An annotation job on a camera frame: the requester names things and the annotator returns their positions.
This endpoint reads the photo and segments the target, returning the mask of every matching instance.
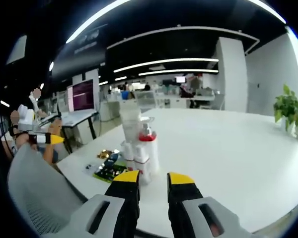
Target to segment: round white table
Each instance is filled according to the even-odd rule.
[[[137,229],[173,237],[168,219],[168,172],[190,176],[204,197],[237,214],[249,232],[260,230],[298,205],[298,140],[273,117],[226,111],[154,109],[161,172],[141,187]],[[121,126],[58,163],[64,176],[88,199],[109,184],[84,172],[102,149],[120,149]]]

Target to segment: potted plant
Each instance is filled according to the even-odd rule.
[[[294,91],[284,84],[284,94],[276,97],[274,104],[275,122],[282,119],[282,126],[287,132],[291,132],[293,126],[298,128],[298,98]]]

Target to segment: led light strip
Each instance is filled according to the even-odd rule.
[[[132,65],[132,66],[124,67],[124,68],[119,68],[119,69],[114,70],[114,73],[124,71],[124,70],[127,70],[127,69],[131,69],[131,68],[150,65],[150,64],[167,63],[167,62],[179,62],[179,61],[213,61],[213,62],[219,62],[218,59],[206,59],[206,58],[163,59],[163,60],[156,60],[156,61],[151,61],[151,62],[146,62],[146,63],[139,63],[139,64],[135,64],[135,65]]]
[[[105,81],[105,82],[99,83],[99,86],[100,86],[100,85],[107,84],[107,83],[108,83],[108,81]]]
[[[260,6],[261,8],[265,9],[266,11],[268,11],[270,14],[274,15],[275,17],[277,17],[282,23],[286,24],[285,19],[283,19],[275,10],[273,10],[270,6],[268,6],[267,4],[263,3],[260,0],[248,0],[258,6]]]
[[[0,101],[0,103],[1,103],[2,105],[5,105],[5,106],[8,107],[8,108],[10,107],[10,105],[9,105],[8,103],[6,103],[6,102],[4,102],[4,101],[2,101],[2,100]]]
[[[170,69],[170,70],[160,70],[154,72],[140,73],[138,76],[156,74],[156,73],[172,73],[172,72],[208,72],[208,73],[218,73],[218,70],[214,69]]]
[[[105,15],[106,13],[108,13],[109,11],[111,11],[112,9],[120,6],[121,4],[124,4],[126,2],[128,2],[130,0],[116,0],[113,3],[105,6],[102,10],[98,11],[97,13],[95,13],[93,16],[91,16],[86,22],[83,23],[83,25],[81,25],[70,37],[69,39],[66,41],[66,44],[71,42],[72,40],[74,40],[83,30],[86,29],[87,26],[89,26],[91,23],[93,23],[94,21],[96,21],[98,18],[100,18],[101,16]]]
[[[120,78],[115,78],[115,81],[123,80],[123,79],[126,79],[126,78],[127,78],[126,76],[120,77]]]
[[[54,62],[52,61],[52,63],[50,64],[50,67],[49,67],[50,72],[52,71],[53,67],[54,67]]]

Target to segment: green leaves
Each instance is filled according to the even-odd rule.
[[[278,122],[282,118],[282,110],[275,111],[275,122]]]
[[[278,122],[282,116],[286,117],[286,130],[295,122],[298,126],[298,99],[294,91],[284,84],[284,94],[276,97],[274,104],[275,122]]]
[[[290,95],[290,89],[286,84],[284,84],[284,94]]]

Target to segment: computer monitor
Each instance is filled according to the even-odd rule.
[[[175,77],[175,81],[177,83],[185,83],[186,82],[186,78],[185,78],[185,76],[177,76],[177,77]]]
[[[73,86],[73,107],[75,111],[94,108],[93,80]]]

